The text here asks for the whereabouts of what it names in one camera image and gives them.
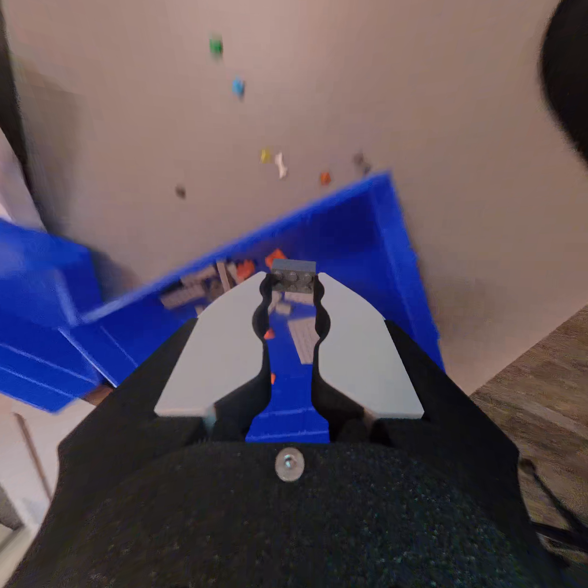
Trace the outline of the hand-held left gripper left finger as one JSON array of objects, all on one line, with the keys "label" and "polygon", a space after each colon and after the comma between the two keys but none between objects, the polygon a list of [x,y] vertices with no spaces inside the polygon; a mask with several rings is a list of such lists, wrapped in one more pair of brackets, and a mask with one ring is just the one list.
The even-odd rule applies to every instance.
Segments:
[{"label": "hand-held left gripper left finger", "polygon": [[272,278],[258,272],[203,311],[155,405],[159,417],[200,417],[208,430],[230,421],[247,435],[271,396],[271,296]]}]

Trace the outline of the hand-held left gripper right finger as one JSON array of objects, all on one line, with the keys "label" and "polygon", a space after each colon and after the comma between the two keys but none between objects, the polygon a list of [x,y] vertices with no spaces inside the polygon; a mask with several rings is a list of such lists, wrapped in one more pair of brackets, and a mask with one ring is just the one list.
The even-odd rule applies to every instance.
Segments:
[{"label": "hand-held left gripper right finger", "polygon": [[316,277],[312,403],[336,440],[351,423],[421,420],[424,408],[383,315],[327,273]]}]

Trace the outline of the dark grey brick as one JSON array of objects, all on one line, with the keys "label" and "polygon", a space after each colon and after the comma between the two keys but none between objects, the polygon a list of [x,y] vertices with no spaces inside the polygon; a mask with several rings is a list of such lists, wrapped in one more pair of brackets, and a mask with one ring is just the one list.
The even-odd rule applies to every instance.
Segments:
[{"label": "dark grey brick", "polygon": [[316,262],[275,258],[270,274],[273,291],[313,294]]}]

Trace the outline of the black quilted elbow pad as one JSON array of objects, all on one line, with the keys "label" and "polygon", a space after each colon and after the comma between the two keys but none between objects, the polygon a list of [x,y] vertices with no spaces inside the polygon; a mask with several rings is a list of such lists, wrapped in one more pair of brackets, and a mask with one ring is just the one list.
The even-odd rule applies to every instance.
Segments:
[{"label": "black quilted elbow pad", "polygon": [[541,92],[553,120],[587,166],[587,1],[559,1],[543,35]]}]

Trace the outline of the pile of loose bricks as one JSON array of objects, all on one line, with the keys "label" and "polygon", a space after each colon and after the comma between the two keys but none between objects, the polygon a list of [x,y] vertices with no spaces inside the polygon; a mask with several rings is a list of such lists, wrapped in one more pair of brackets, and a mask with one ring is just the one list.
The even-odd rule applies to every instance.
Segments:
[{"label": "pile of loose bricks", "polygon": [[[292,252],[276,247],[264,258],[267,273],[275,258],[295,259]],[[261,271],[252,258],[220,259],[181,276],[179,285],[160,295],[159,300],[167,311],[186,310],[193,304],[198,319],[221,295]],[[314,344],[318,340],[313,326],[313,295],[272,291],[268,317],[264,340],[269,348],[272,370],[296,379],[301,378],[302,373],[309,373]]]}]

